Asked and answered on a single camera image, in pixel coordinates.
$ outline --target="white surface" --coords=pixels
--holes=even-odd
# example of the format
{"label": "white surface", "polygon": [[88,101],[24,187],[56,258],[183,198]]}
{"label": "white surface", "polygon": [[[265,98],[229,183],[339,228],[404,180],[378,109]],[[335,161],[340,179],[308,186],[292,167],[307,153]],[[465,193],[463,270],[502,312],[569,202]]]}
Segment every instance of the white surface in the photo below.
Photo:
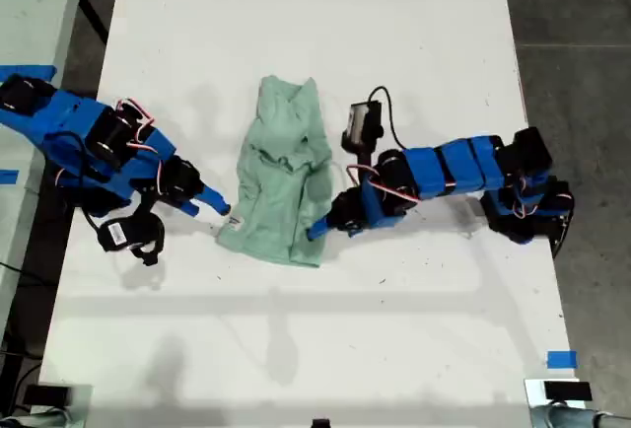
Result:
{"label": "white surface", "polygon": [[[0,64],[55,65],[59,86],[79,0],[2,0]],[[0,185],[0,261],[22,267],[37,206],[44,160],[25,137],[0,125],[0,170],[18,170]],[[0,266],[0,328],[4,330],[19,275]]]}
{"label": "white surface", "polygon": [[[379,84],[410,146],[526,125],[506,0],[116,0],[100,99],[136,98],[234,202],[272,73],[315,78],[336,191],[348,107]],[[547,242],[475,229],[464,198],[337,233],[320,269],[219,248],[210,209],[160,210],[149,268],[73,221],[42,379],[94,386],[91,428],[527,427],[524,378],[568,349]]]}

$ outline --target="blue tape strip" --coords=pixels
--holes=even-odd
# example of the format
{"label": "blue tape strip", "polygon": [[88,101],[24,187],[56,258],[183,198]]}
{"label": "blue tape strip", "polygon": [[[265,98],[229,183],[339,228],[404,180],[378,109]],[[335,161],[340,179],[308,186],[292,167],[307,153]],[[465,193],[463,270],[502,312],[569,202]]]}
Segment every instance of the blue tape strip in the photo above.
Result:
{"label": "blue tape strip", "polygon": [[576,369],[576,351],[548,351],[548,369]]}
{"label": "blue tape strip", "polygon": [[13,74],[50,81],[57,73],[53,65],[0,65],[0,82],[7,81]]}
{"label": "blue tape strip", "polygon": [[19,172],[18,170],[0,170],[0,184],[16,184]]}

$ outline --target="crumpled fabric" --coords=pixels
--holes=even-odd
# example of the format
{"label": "crumpled fabric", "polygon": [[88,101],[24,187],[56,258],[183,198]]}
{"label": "crumpled fabric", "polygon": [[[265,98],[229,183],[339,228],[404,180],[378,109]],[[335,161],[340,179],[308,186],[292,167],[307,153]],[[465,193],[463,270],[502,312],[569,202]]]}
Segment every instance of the crumpled fabric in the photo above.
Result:
{"label": "crumpled fabric", "polygon": [[239,204],[217,242],[269,262],[318,266],[324,239],[310,242],[307,228],[330,209],[330,159],[316,82],[263,78],[237,164]]}

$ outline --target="floor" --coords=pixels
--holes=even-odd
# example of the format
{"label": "floor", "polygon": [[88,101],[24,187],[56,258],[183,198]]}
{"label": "floor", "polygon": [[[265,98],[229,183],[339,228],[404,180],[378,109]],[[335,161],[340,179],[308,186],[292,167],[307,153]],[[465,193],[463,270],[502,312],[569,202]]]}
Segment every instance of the floor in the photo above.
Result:
{"label": "floor", "polygon": [[[108,24],[113,0],[94,0]],[[577,212],[556,260],[557,278],[579,375],[599,409],[631,414],[631,0],[509,0],[528,119],[541,130],[567,179]],[[78,12],[63,86],[95,95],[104,46]],[[69,220],[47,188],[25,268],[57,278]],[[41,303],[34,311],[30,303]],[[32,353],[43,349],[54,291],[25,287],[12,313]]]}

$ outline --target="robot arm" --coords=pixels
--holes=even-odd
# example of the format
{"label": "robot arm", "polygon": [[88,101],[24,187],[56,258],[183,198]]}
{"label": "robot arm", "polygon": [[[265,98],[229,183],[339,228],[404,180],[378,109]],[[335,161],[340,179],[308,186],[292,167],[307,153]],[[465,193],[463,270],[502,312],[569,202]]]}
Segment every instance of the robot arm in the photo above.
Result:
{"label": "robot arm", "polygon": [[[83,208],[105,250],[132,248],[146,264],[156,263],[164,239],[162,222],[151,213],[156,201],[190,216],[199,211],[192,199],[222,215],[230,211],[133,100],[112,108],[40,79],[13,75],[0,86],[0,123],[25,135],[58,166],[55,183],[71,204]],[[130,204],[134,191],[142,201],[132,216],[100,227],[94,223],[91,216]],[[151,242],[154,251],[139,250]]]}
{"label": "robot arm", "polygon": [[331,211],[308,230],[309,239],[331,229],[352,237],[391,227],[422,200],[483,190],[481,204],[492,230],[519,244],[545,235],[558,251],[574,198],[567,182],[549,174],[552,159],[535,127],[519,131],[509,145],[498,136],[479,136],[434,148],[387,150],[370,166],[383,135],[380,123],[378,102],[351,106],[342,147],[358,156],[351,167],[360,170],[360,182],[337,196]]}

